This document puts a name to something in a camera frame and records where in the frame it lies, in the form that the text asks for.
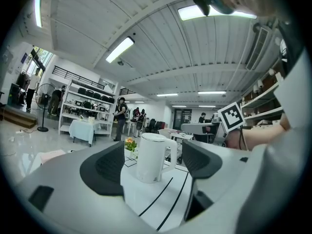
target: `fluorescent light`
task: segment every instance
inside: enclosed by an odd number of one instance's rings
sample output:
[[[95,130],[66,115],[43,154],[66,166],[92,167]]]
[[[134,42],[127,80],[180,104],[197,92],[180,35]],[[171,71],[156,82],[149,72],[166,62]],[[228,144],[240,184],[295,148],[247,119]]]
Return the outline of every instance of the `fluorescent light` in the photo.
[[[199,95],[223,95],[226,91],[207,91],[207,92],[198,92]]]
[[[36,16],[36,24],[38,27],[42,27],[41,23],[41,9],[40,9],[41,0],[35,0],[35,16]]]
[[[194,19],[194,18],[205,17],[205,15],[201,12],[201,10],[199,9],[199,7],[197,5],[192,5],[192,6],[188,6],[185,8],[178,9],[178,12],[179,12],[180,17],[183,21],[186,21],[189,19]],[[247,14],[247,13],[243,13],[243,12],[238,12],[238,11],[235,11],[229,15],[225,15],[225,14],[222,14],[222,13],[216,11],[211,6],[210,6],[210,12],[209,12],[208,16],[209,17],[213,17],[213,16],[237,16],[237,17],[245,17],[245,18],[252,18],[252,19],[257,18],[257,16],[255,16],[255,15]]]
[[[163,95],[157,95],[158,97],[162,97],[162,96],[177,96],[178,94],[163,94]]]
[[[125,40],[119,44],[116,49],[112,51],[112,53],[109,54],[109,56],[106,58],[106,60],[111,63],[113,60],[115,60],[118,56],[121,55],[122,52],[124,52],[126,49],[128,49],[130,46],[132,46],[135,43],[131,39],[131,37],[127,37]]]

